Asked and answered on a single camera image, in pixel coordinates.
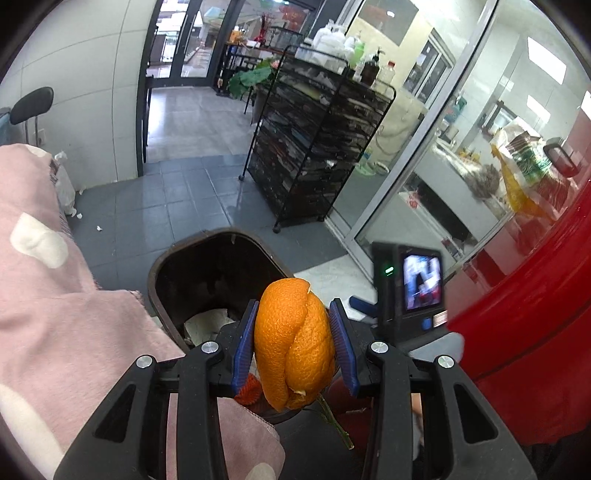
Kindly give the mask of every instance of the electrical outlet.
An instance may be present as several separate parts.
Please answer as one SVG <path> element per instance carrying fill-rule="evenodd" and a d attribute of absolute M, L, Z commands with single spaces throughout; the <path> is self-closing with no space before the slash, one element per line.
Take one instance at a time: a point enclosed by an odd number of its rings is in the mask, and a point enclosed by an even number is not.
<path fill-rule="evenodd" d="M 45 129 L 41 128 L 38 133 L 39 133 L 39 146 L 42 147 L 43 145 L 45 145 L 47 143 L 47 138 L 45 136 Z"/>

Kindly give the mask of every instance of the pink blanket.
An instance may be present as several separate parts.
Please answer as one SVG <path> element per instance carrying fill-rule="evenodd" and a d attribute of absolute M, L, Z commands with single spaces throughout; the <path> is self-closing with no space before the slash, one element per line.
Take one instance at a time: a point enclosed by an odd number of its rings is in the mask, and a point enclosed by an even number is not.
<path fill-rule="evenodd" d="M 0 414 L 47 479 L 138 356 L 182 356 L 134 294 L 97 288 L 63 231 L 51 162 L 39 148 L 0 147 Z M 285 453 L 275 430 L 233 400 L 218 405 L 230 480 L 278 477 Z"/>

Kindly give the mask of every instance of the black door frame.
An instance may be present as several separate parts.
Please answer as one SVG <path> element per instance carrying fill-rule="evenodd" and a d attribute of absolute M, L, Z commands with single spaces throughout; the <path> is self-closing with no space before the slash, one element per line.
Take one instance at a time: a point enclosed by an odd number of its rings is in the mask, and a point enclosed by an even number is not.
<path fill-rule="evenodd" d="M 148 29 L 148 37 L 146 39 L 146 43 L 144 44 L 144 48 L 146 45 L 152 45 L 154 41 L 154 37 L 156 35 L 156 22 L 158 20 L 158 13 L 160 13 L 160 8 L 162 7 L 163 0 L 158 0 L 156 5 L 154 6 L 154 15 L 152 16 L 150 27 Z M 193 24 L 195 22 L 195 18 L 197 16 L 197 12 L 199 12 L 203 0 L 191 0 L 189 2 L 189 6 L 187 8 L 187 12 L 185 14 L 185 18 L 183 21 L 183 25 L 181 26 L 180 35 L 177 40 L 177 44 L 174 50 L 174 57 L 173 62 L 170 67 L 170 75 L 168 78 L 151 78 L 149 77 L 148 86 L 150 88 L 158 88 L 158 87 L 183 87 L 183 86 L 192 86 L 192 87 L 208 87 L 213 86 L 213 81 L 216 76 L 217 71 L 217 64 L 223 53 L 223 47 L 227 42 L 228 38 L 230 38 L 230 33 L 232 32 L 236 20 L 240 15 L 240 11 L 245 3 L 245 0 L 230 0 L 230 3 L 226 9 L 226 15 L 222 21 L 222 25 L 220 26 L 220 30 L 217 34 L 217 40 L 215 46 L 212 51 L 212 57 L 209 61 L 209 67 L 207 68 L 207 75 L 205 77 L 183 77 L 183 65 L 184 65 L 184 55 L 189 44 L 189 39 L 191 37 L 191 32 L 193 31 Z"/>

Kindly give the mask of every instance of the metal screw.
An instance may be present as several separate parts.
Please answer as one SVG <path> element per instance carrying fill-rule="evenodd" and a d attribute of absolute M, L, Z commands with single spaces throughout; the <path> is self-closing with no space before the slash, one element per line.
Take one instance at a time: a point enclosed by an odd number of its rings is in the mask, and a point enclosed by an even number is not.
<path fill-rule="evenodd" d="M 453 367 L 454 361 L 452 357 L 442 355 L 437 359 L 437 363 L 441 365 L 443 368 L 451 368 Z"/>
<path fill-rule="evenodd" d="M 140 368 L 149 367 L 152 365 L 152 357 L 149 355 L 142 355 L 135 361 L 135 364 Z"/>
<path fill-rule="evenodd" d="M 216 343 L 216 342 L 205 342 L 202 346 L 201 346 L 201 351 L 203 353 L 215 353 L 217 352 L 217 349 L 220 348 L 220 346 Z"/>
<path fill-rule="evenodd" d="M 374 342 L 371 344 L 371 349 L 376 353 L 386 353 L 388 351 L 388 344 L 383 342 Z"/>

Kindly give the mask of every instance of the display screen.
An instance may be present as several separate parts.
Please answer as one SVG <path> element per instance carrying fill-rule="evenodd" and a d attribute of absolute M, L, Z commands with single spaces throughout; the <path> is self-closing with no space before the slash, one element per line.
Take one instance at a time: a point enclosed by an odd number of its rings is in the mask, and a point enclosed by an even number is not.
<path fill-rule="evenodd" d="M 441 263 L 437 257 L 408 255 L 402 265 L 406 311 L 441 303 Z"/>

